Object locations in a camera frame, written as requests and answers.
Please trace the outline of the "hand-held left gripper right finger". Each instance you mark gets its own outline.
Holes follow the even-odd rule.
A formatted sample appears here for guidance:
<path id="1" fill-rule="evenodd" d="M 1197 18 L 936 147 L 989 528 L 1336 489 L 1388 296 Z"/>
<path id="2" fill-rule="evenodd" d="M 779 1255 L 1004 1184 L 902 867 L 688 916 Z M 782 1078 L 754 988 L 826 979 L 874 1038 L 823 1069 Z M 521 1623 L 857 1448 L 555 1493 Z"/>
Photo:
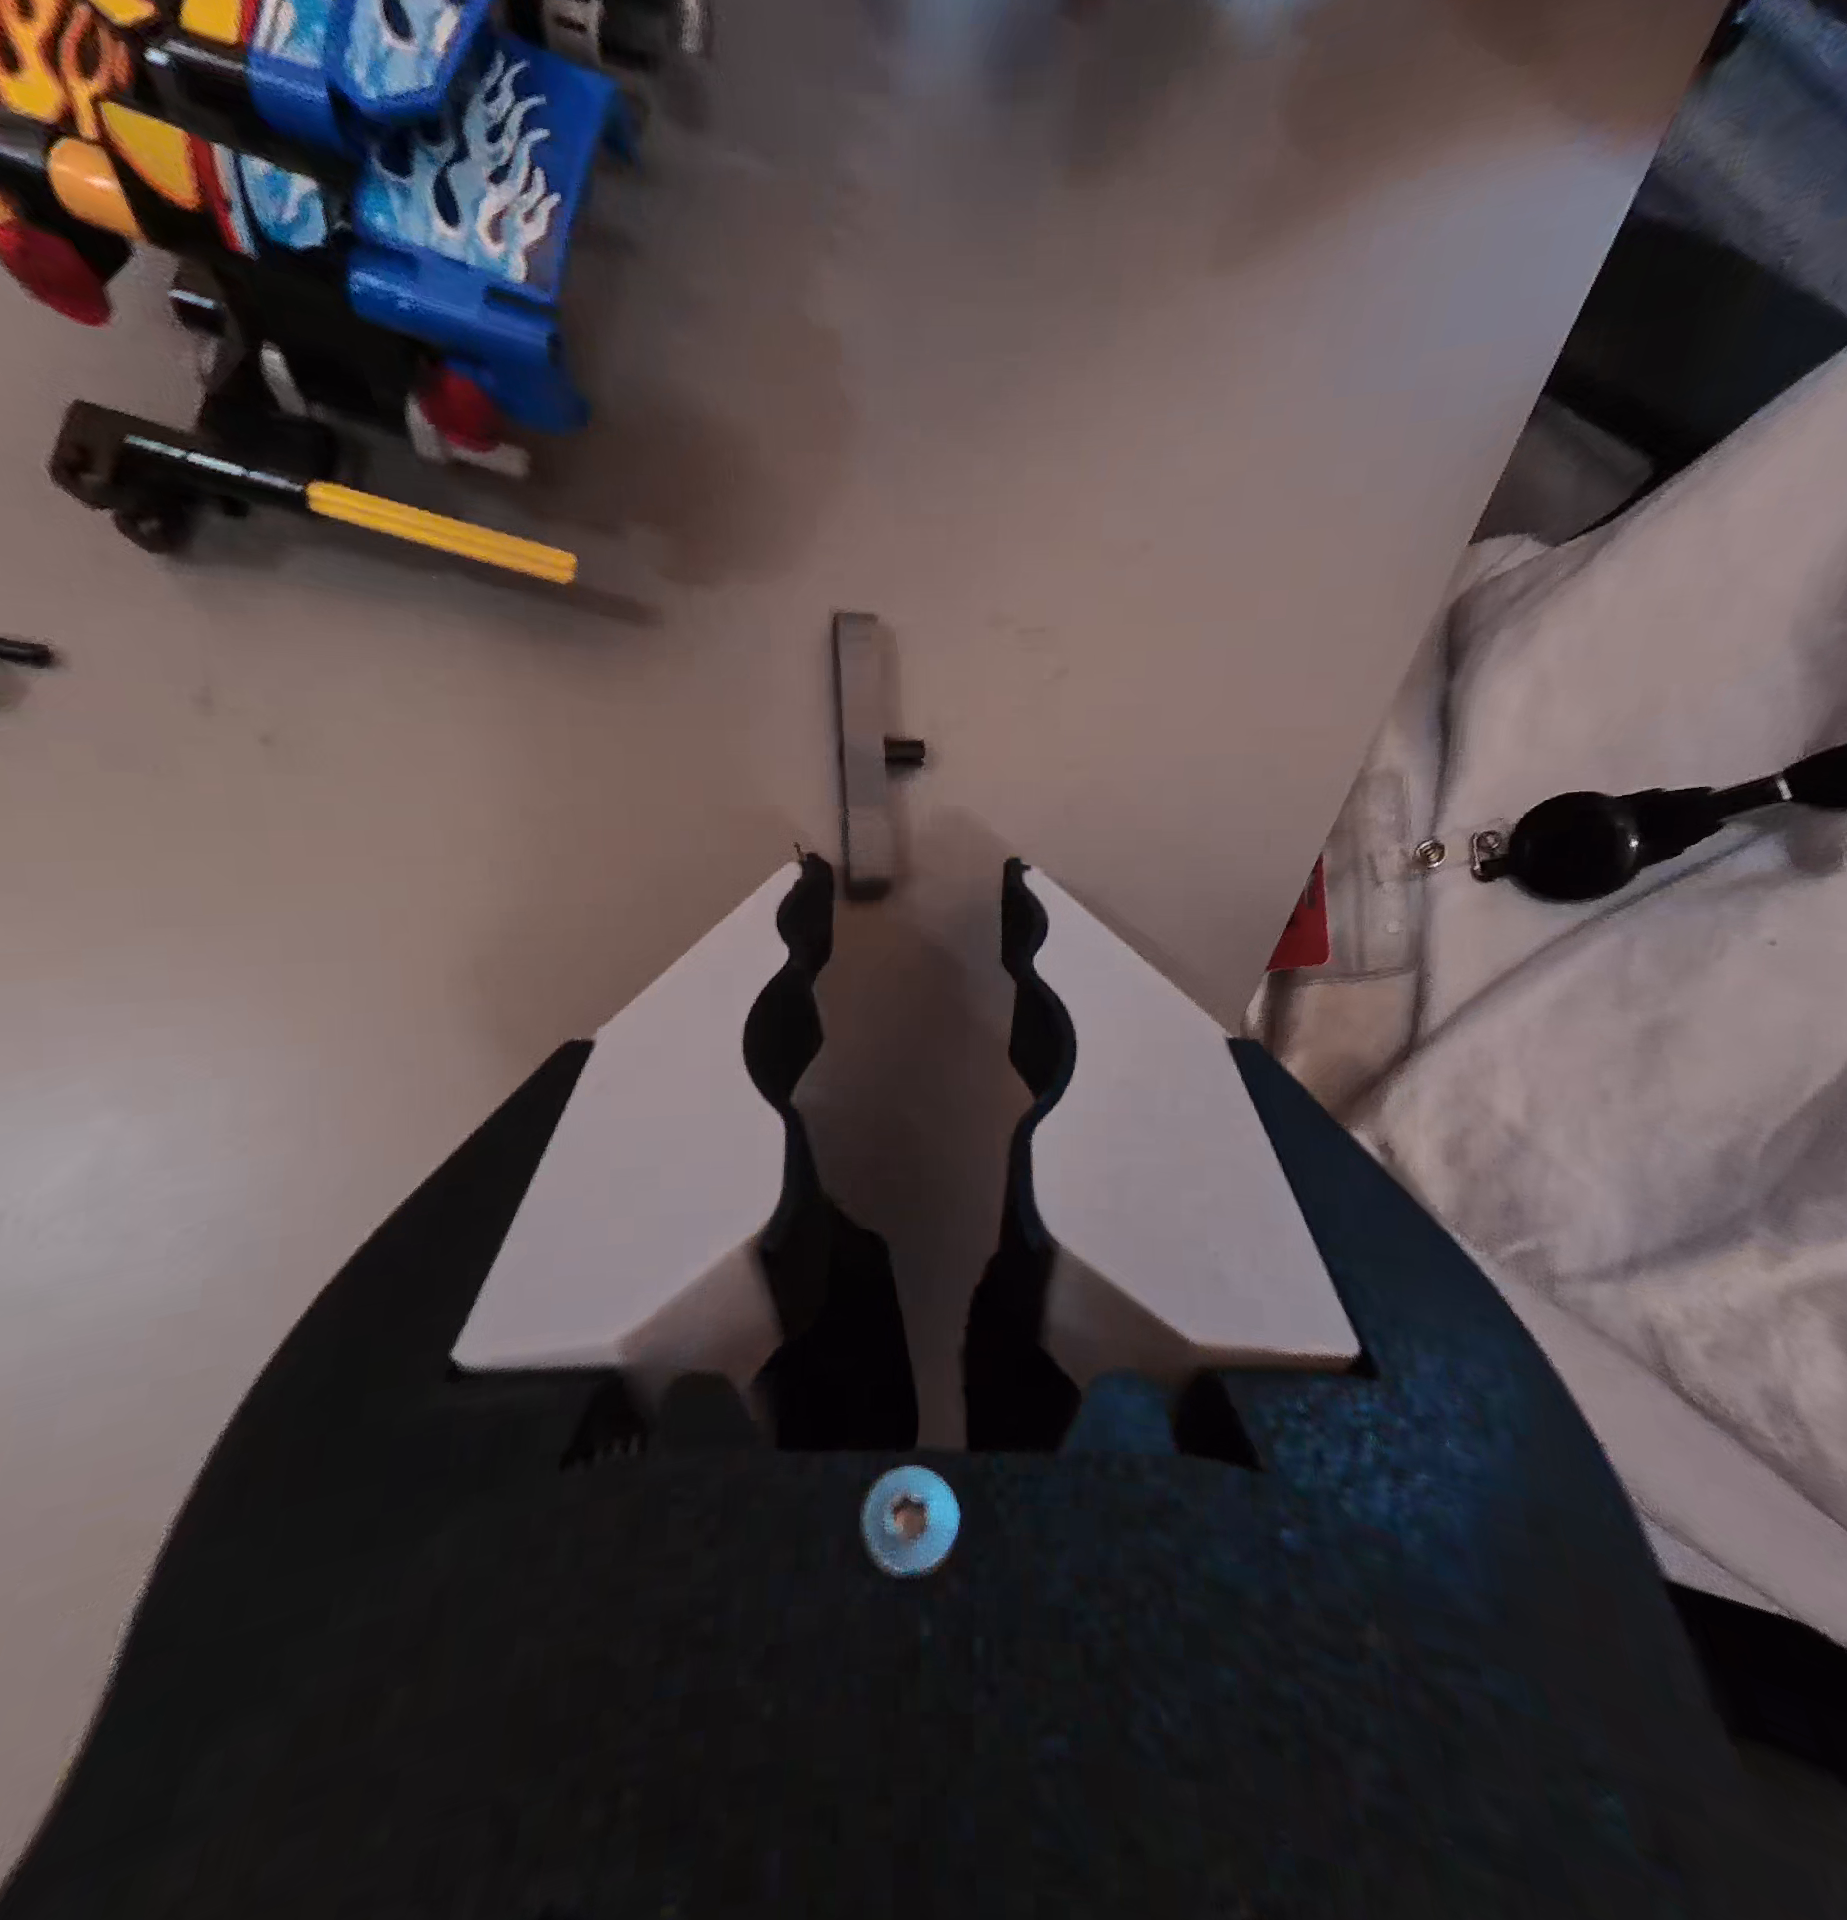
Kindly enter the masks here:
<path id="1" fill-rule="evenodd" d="M 1108 1377 L 1339 1376 L 1358 1336 L 1224 1025 L 1053 877 L 1007 860 L 1025 1108 L 961 1332 L 970 1448 L 1053 1448 Z"/>

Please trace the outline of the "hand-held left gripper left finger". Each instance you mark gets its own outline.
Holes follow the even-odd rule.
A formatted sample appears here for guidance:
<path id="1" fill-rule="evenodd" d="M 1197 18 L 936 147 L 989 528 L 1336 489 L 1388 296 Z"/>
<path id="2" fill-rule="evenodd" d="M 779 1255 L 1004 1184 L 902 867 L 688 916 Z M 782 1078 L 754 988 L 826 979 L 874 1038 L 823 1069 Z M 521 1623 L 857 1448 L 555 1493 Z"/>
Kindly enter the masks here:
<path id="1" fill-rule="evenodd" d="M 796 1089 L 835 869 L 801 854 L 607 1019 L 449 1354 L 472 1376 L 724 1381 L 784 1448 L 909 1448 L 886 1242 L 825 1187 Z"/>

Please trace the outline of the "grey lego beam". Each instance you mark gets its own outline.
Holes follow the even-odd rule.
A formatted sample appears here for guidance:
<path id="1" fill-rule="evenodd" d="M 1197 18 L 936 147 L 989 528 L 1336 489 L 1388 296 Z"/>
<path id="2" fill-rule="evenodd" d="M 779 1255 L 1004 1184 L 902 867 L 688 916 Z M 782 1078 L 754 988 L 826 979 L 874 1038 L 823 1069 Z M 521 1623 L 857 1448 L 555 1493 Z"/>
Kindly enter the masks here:
<path id="1" fill-rule="evenodd" d="M 842 892 L 854 902 L 885 899 L 900 877 L 892 786 L 922 772 L 929 749 L 892 728 L 893 641 L 877 616 L 834 612 L 832 693 Z"/>

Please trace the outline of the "blue black flame lego vehicle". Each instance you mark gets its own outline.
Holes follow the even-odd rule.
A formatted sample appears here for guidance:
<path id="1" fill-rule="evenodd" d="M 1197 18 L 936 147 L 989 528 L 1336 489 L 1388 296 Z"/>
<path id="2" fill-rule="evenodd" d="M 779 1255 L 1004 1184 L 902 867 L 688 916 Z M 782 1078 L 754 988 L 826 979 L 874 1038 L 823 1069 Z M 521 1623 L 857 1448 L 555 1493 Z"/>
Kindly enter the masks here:
<path id="1" fill-rule="evenodd" d="M 559 302 L 634 147 L 603 4 L 0 3 L 0 268 L 113 319 L 138 252 L 206 354 L 191 426 L 77 401 L 46 472 L 150 554 L 284 509 L 570 588 L 574 554 L 346 481 L 344 429 L 527 474 L 587 417 Z"/>

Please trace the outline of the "clear badge holder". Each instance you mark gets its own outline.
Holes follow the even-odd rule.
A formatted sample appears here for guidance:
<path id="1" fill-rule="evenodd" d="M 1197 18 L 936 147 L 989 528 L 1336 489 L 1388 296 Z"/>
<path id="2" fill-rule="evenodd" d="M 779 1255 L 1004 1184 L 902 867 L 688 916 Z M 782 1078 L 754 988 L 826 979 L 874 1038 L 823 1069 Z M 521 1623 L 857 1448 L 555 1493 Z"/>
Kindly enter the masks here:
<path id="1" fill-rule="evenodd" d="M 1351 786 L 1303 894 L 1272 948 L 1271 972 L 1368 982 L 1413 972 L 1429 873 L 1399 772 L 1365 772 Z"/>

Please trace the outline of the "person's white sweatshirt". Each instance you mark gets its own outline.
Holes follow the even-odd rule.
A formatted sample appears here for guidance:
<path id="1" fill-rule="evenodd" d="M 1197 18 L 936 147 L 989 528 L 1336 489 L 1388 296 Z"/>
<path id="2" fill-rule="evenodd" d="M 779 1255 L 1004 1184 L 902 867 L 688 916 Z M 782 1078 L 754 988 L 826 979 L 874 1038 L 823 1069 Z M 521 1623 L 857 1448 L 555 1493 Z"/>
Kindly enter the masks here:
<path id="1" fill-rule="evenodd" d="M 1562 792 L 1843 744 L 1847 347 L 1606 522 L 1466 552 L 1362 767 L 1410 785 L 1419 965 L 1256 1013 L 1535 1336 L 1669 1576 L 1847 1647 L 1847 814 L 1593 902 L 1469 875 Z"/>

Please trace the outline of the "black badge reel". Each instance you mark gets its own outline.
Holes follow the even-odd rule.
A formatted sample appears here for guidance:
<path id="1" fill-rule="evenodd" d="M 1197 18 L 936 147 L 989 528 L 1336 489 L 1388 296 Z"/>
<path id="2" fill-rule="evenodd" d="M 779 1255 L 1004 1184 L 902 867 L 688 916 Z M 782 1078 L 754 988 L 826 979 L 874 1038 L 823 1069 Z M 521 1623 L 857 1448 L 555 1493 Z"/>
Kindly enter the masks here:
<path id="1" fill-rule="evenodd" d="M 1785 808 L 1847 814 L 1847 744 L 1733 786 L 1562 792 L 1511 829 L 1475 834 L 1469 875 L 1554 904 L 1606 899 L 1729 824 Z"/>

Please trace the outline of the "dark cloth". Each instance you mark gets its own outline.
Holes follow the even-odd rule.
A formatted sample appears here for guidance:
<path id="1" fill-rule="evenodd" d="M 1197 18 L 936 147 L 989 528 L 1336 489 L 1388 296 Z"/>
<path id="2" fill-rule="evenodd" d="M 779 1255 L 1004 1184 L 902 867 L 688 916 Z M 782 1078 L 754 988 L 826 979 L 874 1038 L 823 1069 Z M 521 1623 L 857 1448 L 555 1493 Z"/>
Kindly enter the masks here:
<path id="1" fill-rule="evenodd" d="M 1729 4 L 1472 542 L 1606 522 L 1847 347 L 1847 3 Z"/>

